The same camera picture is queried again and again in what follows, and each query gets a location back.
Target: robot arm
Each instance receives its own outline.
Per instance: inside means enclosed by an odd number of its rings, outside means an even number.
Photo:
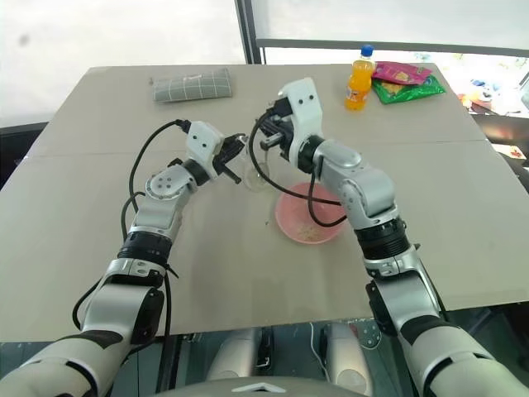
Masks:
[[[410,244],[391,179],[322,135],[311,79],[286,85],[260,128],[261,148],[314,174],[346,211],[373,280],[366,286],[380,329],[400,341],[421,396],[523,396],[529,391],[464,330],[439,317],[436,291]]]
[[[117,259],[88,303],[81,333],[63,337],[0,382],[0,395],[104,396],[130,351],[155,337],[169,252],[182,211],[198,186],[225,172],[244,147],[204,122],[183,122],[188,159],[153,175]]]

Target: orange bottle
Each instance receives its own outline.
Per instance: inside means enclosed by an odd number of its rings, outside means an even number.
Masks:
[[[367,101],[367,94],[371,89],[371,75],[374,72],[374,63],[371,60],[373,46],[362,46],[360,59],[353,63],[353,73],[347,83],[347,95],[344,102],[350,110],[361,110]]]

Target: gray cloth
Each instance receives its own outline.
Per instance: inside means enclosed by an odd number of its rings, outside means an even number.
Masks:
[[[227,68],[223,68],[173,79],[157,79],[153,84],[153,96],[155,102],[230,97],[230,74]]]

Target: snack bag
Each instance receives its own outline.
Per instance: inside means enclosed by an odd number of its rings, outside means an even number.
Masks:
[[[424,84],[420,85],[393,84],[373,79],[373,89],[379,95],[382,103],[412,101],[413,99],[425,98],[436,93],[445,92],[445,89],[433,75],[428,76]]]
[[[377,62],[373,79],[382,79],[396,84],[423,84],[431,70],[421,66],[399,64],[398,62]]]

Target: blue bottle cap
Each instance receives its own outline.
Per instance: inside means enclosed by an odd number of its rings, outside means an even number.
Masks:
[[[360,53],[362,56],[371,56],[373,54],[374,47],[371,44],[364,44]]]

